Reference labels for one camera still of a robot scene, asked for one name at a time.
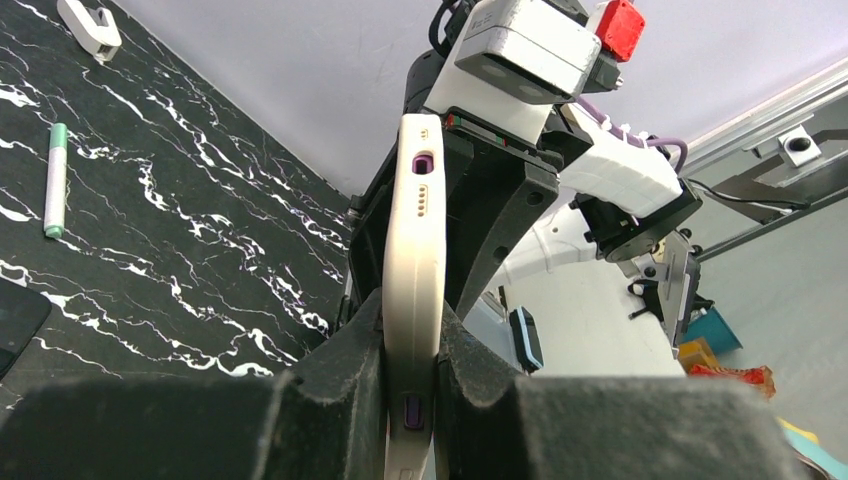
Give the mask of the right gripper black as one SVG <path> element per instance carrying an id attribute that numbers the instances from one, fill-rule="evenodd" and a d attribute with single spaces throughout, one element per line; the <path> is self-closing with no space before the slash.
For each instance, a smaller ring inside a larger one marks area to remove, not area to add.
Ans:
<path id="1" fill-rule="evenodd" d="M 444 123 L 447 191 L 445 299 L 464 317 L 497 269 L 559 195 L 559 173 L 593 144 L 574 120 L 551 113 L 538 142 L 524 145 L 469 115 Z M 396 165 L 391 149 L 368 188 L 353 197 L 348 217 L 355 313 L 381 286 L 383 253 Z"/>

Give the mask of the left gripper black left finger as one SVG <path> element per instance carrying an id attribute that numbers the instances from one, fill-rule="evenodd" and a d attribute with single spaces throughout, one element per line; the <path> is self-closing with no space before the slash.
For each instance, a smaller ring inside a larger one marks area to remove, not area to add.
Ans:
<path id="1" fill-rule="evenodd" d="M 1 429 L 5 479 L 379 479 L 381 295 L 270 378 L 74 380 Z"/>

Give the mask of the black smartphone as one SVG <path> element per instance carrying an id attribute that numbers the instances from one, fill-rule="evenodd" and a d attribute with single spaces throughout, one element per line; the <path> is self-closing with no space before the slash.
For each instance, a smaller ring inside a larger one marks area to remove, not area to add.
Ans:
<path id="1" fill-rule="evenodd" d="M 51 310 L 51 302 L 43 295 L 1 279 L 1 377 L 11 370 Z"/>

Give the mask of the phone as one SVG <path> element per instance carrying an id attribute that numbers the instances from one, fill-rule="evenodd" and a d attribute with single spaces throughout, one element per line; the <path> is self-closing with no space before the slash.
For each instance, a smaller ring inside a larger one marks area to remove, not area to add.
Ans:
<path id="1" fill-rule="evenodd" d="M 431 444 L 446 278 L 446 197 L 439 117 L 403 115 L 382 277 L 387 479 L 421 478 Z"/>

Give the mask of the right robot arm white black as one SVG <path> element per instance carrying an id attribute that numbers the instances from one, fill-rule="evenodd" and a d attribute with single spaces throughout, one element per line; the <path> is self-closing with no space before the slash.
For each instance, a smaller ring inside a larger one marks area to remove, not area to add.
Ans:
<path id="1" fill-rule="evenodd" d="M 671 140 L 590 106 L 621 83 L 645 19 L 630 1 L 444 1 L 404 109 L 444 135 L 445 297 L 475 297 L 560 266 L 651 252 L 701 205 Z"/>

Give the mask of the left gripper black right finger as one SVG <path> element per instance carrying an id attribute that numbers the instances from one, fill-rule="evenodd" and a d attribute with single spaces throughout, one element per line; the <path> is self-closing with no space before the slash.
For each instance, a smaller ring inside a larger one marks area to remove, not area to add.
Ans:
<path id="1" fill-rule="evenodd" d="M 765 401 L 730 380 L 536 377 L 442 317 L 440 479 L 802 479 Z"/>

